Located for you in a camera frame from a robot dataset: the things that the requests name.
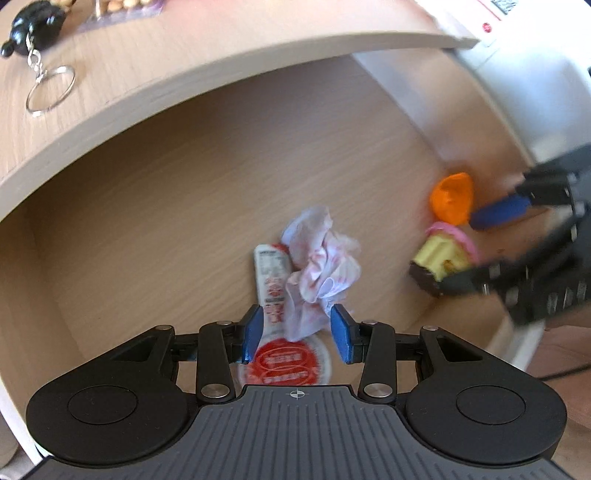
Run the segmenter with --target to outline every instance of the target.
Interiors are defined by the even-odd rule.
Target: wooden desk surface
[[[30,0],[0,11],[8,35]],[[143,119],[221,85],[310,60],[405,47],[470,47],[442,32],[412,0],[170,0],[156,18],[75,33],[80,0],[47,67],[71,64],[79,81],[54,111],[24,108],[34,74],[0,62],[0,219],[65,166]]]

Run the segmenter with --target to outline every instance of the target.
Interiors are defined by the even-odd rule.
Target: crumpled paper
[[[328,207],[309,208],[283,232],[294,267],[285,284],[284,335],[297,342],[330,329],[330,309],[345,298],[345,290],[361,275],[352,256],[356,240],[331,230]]]

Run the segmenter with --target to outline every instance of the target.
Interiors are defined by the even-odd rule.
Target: orange ball
[[[473,200],[472,178],[467,173],[456,173],[435,186],[429,204],[438,220],[457,226],[468,223]]]

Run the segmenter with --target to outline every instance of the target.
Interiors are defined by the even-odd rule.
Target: bag of nuts
[[[127,22],[136,18],[154,17],[162,11],[165,0],[93,1],[95,9],[89,19],[80,27],[84,31]]]

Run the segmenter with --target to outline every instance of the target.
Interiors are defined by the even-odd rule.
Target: keychain
[[[41,61],[40,51],[57,42],[61,28],[66,20],[69,8],[76,0],[68,4],[53,5],[48,0],[37,0],[17,13],[12,22],[9,40],[0,48],[0,56],[10,57],[13,53],[27,57],[29,67],[35,72],[35,85],[27,95],[25,108],[33,117],[38,117],[61,104],[70,94],[76,82],[76,72],[72,66],[61,65],[47,70]],[[37,89],[46,81],[58,75],[69,74],[72,77],[67,89],[50,106],[33,109],[31,100]]]

